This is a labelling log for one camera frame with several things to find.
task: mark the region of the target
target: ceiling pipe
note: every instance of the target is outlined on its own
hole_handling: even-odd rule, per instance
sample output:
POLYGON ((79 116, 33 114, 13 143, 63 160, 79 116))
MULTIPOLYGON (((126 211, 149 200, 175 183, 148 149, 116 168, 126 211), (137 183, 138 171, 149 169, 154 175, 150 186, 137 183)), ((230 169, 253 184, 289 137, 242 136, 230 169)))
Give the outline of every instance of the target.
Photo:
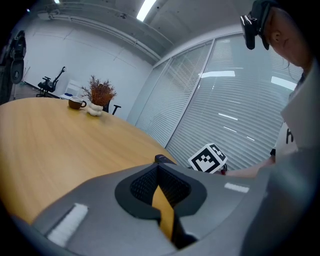
POLYGON ((90 28, 94 28, 94 29, 109 33, 117 38, 120 38, 126 41, 127 43, 133 45, 134 47, 138 48, 139 50, 147 54, 149 57, 151 57, 153 60, 159 61, 161 59, 161 57, 156 52, 151 50, 144 43, 140 42, 138 39, 112 26, 103 24, 101 22, 98 22, 92 19, 78 17, 78 16, 70 16, 70 15, 63 15, 63 14, 49 14, 48 17, 50 20, 71 21, 73 23, 81 24, 90 28))
MULTIPOLYGON (((58 7, 59 9, 63 10, 84 10, 84 7, 88 6, 88 7, 97 7, 99 10, 101 9, 108 9, 110 11, 119 13, 119 14, 123 14, 124 12, 109 6, 105 6, 105 5, 101 5, 101 4, 96 4, 96 3, 90 3, 90 2, 76 2, 76 1, 63 1, 62 4, 58 7)), ((48 11, 48 9, 56 9, 57 5, 55 3, 50 3, 50 4, 45 4, 42 6, 42 8, 44 8, 45 10, 48 11)), ((135 16, 132 16, 128 13, 126 13, 127 17, 132 18, 133 20, 137 20, 137 18, 135 16)), ((171 45, 174 45, 174 43, 168 39, 164 34, 162 34, 160 31, 156 30, 154 27, 150 26, 149 24, 143 22, 143 21, 138 21, 139 23, 143 23, 144 26, 147 26, 149 29, 155 31, 157 34, 159 34, 160 36, 162 36, 165 40, 167 40, 171 45)))

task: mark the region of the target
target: black mesh opening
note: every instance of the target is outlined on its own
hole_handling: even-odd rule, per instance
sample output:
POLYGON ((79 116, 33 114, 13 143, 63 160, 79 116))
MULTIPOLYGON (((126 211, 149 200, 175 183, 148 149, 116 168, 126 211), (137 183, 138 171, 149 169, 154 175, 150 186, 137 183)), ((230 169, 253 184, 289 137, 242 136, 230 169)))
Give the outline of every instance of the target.
POLYGON ((157 186, 157 168, 154 168, 134 180, 130 186, 130 191, 136 199, 152 205, 152 199, 157 186))
POLYGON ((191 192, 191 186, 187 182, 164 168, 158 171, 158 183, 172 208, 191 192))

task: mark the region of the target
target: ceiling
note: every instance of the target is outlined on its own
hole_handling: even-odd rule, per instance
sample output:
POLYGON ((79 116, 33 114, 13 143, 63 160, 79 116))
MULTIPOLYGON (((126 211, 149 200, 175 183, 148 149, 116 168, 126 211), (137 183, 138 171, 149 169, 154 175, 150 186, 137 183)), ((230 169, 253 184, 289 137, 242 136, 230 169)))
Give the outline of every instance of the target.
POLYGON ((190 34, 236 24, 253 0, 157 0, 144 22, 136 19, 144 0, 39 0, 37 12, 103 23, 138 40, 158 57, 190 34))

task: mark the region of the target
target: wooden table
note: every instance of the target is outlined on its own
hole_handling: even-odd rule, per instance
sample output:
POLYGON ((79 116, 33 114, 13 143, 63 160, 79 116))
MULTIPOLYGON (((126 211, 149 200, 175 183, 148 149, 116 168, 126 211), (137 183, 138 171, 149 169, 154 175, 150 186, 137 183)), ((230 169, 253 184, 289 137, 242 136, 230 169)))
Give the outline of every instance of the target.
MULTIPOLYGON (((31 223, 47 206, 88 179, 172 156, 128 122, 103 112, 69 108, 55 98, 25 98, 0 106, 0 198, 9 213, 31 223)), ((170 237, 173 209, 156 190, 161 229, 170 237)))

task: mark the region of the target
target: chair backrest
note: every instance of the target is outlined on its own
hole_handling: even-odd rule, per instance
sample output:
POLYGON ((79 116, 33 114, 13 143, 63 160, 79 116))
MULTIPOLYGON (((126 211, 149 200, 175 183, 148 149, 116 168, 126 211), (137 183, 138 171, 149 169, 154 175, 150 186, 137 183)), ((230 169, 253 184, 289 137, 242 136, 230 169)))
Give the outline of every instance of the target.
POLYGON ((78 96, 81 90, 81 84, 77 81, 70 80, 68 85, 66 86, 65 92, 67 94, 72 94, 73 96, 78 96))

